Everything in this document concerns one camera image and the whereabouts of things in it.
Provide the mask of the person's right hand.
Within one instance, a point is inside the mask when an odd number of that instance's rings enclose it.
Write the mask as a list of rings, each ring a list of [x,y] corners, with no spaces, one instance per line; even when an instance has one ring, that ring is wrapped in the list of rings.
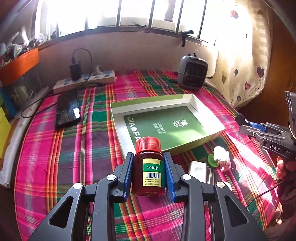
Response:
[[[285,162],[282,157],[276,160],[276,176],[279,180],[283,180],[288,172],[295,172],[295,161]]]

